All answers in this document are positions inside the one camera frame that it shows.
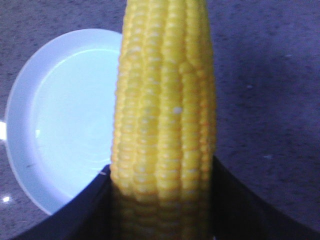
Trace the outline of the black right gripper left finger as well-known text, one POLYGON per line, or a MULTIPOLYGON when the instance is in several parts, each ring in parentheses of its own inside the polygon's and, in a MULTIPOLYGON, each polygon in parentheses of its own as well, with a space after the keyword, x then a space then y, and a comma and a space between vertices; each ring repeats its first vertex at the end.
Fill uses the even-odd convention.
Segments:
POLYGON ((113 187, 107 164, 74 199, 13 240, 112 240, 113 187))

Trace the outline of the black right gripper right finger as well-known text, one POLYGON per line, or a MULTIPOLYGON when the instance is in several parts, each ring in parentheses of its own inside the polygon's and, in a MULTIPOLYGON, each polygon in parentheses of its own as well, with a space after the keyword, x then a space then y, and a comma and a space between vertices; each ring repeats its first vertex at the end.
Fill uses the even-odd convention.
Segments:
POLYGON ((319 232, 254 194, 213 157, 211 230, 217 240, 318 240, 319 232))

